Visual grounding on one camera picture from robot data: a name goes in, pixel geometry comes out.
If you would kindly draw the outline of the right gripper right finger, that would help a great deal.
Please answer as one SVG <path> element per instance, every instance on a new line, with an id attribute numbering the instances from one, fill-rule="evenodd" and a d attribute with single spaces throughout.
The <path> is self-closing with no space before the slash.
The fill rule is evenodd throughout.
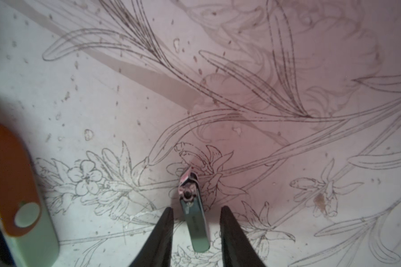
<path id="1" fill-rule="evenodd" d="M 222 207 L 219 223 L 224 267 L 265 267 L 228 206 Z"/>

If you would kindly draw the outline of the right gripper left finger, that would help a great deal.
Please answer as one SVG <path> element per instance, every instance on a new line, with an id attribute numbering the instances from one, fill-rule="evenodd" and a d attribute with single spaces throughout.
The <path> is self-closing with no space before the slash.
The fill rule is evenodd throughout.
<path id="1" fill-rule="evenodd" d="M 170 267 L 174 212 L 166 208 L 130 267 Z"/>

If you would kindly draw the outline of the small nail clipper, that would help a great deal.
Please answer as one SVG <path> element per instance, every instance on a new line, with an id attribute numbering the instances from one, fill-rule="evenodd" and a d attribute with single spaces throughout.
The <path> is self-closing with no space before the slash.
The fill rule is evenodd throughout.
<path id="1" fill-rule="evenodd" d="M 191 167 L 188 167 L 179 179 L 178 194 L 193 251 L 205 253 L 210 248 L 209 232 L 198 176 Z"/>

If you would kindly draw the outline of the green case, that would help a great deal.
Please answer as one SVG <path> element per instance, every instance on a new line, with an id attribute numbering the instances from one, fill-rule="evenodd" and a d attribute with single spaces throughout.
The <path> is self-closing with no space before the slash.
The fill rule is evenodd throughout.
<path id="1" fill-rule="evenodd" d="M 59 256 L 53 223 L 20 138 L 0 124 L 0 230 L 17 267 L 52 267 Z"/>

